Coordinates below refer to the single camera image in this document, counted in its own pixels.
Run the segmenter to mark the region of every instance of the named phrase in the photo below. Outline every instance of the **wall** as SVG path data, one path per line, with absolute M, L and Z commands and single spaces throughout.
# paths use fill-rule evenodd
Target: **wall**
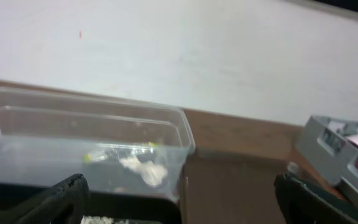
M 0 79 L 293 124 L 358 119 L 358 20 L 284 0 L 0 0 Z

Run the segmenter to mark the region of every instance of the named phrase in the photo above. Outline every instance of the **wooden table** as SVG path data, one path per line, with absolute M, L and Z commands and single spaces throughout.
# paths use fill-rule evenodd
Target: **wooden table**
M 73 93 L 2 81 L 0 86 Z M 293 145 L 300 134 L 301 126 L 184 110 L 195 139 L 196 154 L 218 152 L 292 161 L 306 169 L 326 190 L 342 198 L 317 174 L 306 159 L 294 150 Z

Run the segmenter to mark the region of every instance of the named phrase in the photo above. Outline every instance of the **gray plastic crate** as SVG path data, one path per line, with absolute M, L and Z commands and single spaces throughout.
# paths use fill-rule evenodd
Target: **gray plastic crate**
M 312 116 L 296 149 L 333 187 L 358 206 L 358 148 L 346 136 L 358 134 L 358 122 Z

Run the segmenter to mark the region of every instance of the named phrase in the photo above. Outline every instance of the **brown table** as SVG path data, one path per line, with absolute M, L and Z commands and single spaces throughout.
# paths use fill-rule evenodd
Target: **brown table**
M 44 90 L 44 91 L 55 91 L 62 93 L 74 93 L 64 90 L 56 90 L 52 88 L 44 88 L 39 86 L 29 86 L 22 85 L 18 83 L 9 83 L 0 81 L 0 86 L 8 86 L 14 88 L 26 88 L 34 90 Z M 253 190 L 263 190 L 269 192 L 268 196 L 269 203 L 272 203 L 273 210 L 277 213 L 277 216 L 280 216 L 279 211 L 276 211 L 277 205 L 274 202 L 273 197 L 273 180 L 272 178 L 276 173 L 281 172 L 282 170 L 278 164 L 286 164 L 288 161 L 292 161 L 301 165 L 306 169 L 326 190 L 342 198 L 338 192 L 332 189 L 322 178 L 317 174 L 317 172 L 312 168 L 312 166 L 306 161 L 306 159 L 300 155 L 299 152 L 294 150 L 294 142 L 296 141 L 300 131 L 301 126 L 293 126 L 289 124 L 274 123 L 268 121 L 261 121 L 255 119 L 247 118 L 238 118 L 233 116 L 226 116 L 223 114 L 207 113 L 202 111 L 188 110 L 184 109 L 186 117 L 190 123 L 191 130 L 196 143 L 196 152 L 194 155 L 190 156 L 186 166 L 184 168 L 183 176 L 185 180 L 181 182 L 184 183 L 185 187 L 183 188 L 186 191 L 187 178 L 198 179 L 197 173 L 202 175 L 202 178 L 210 172 L 214 172 L 214 175 L 211 175 L 209 178 L 211 181 L 215 181 L 219 172 L 222 172 L 222 180 L 225 181 L 227 173 L 223 173 L 220 167 L 232 167 L 230 168 L 233 174 L 239 175 L 238 171 L 244 171 L 247 178 L 252 177 L 253 182 L 246 183 L 243 187 L 248 187 L 252 185 Z M 247 168 L 238 168 L 239 163 L 244 164 L 244 161 L 247 161 Z M 273 170 L 273 172 L 268 171 L 269 177 L 265 178 L 264 175 L 268 175 L 266 172 L 260 172 L 260 170 Z M 199 192 L 203 192 L 203 189 L 191 190 L 192 194 L 199 195 Z M 181 205 L 182 213 L 184 214 L 184 219 L 187 223 L 198 223 L 199 221 L 194 215 L 189 214 L 189 209 L 191 205 L 190 202 L 184 202 Z M 214 209 L 223 209 L 223 208 L 211 208 L 209 212 L 212 212 Z M 257 214 L 255 212 L 250 213 L 250 216 L 258 219 L 258 217 L 263 217 L 264 214 Z M 247 220 L 233 220 L 237 223 L 247 223 Z M 276 223 L 282 223 L 283 220 L 276 220 Z

